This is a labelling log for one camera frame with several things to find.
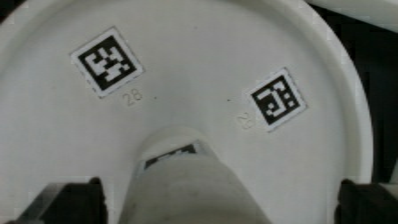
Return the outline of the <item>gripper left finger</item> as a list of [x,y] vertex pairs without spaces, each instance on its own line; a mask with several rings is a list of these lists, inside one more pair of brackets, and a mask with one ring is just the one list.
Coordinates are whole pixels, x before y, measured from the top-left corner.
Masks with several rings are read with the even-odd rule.
[[10,224],[108,224],[101,179],[51,183]]

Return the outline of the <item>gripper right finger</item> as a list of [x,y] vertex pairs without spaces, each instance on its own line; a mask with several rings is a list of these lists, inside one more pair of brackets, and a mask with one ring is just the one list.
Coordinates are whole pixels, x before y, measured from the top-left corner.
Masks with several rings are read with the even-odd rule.
[[398,224],[398,198],[378,183],[341,181],[334,224]]

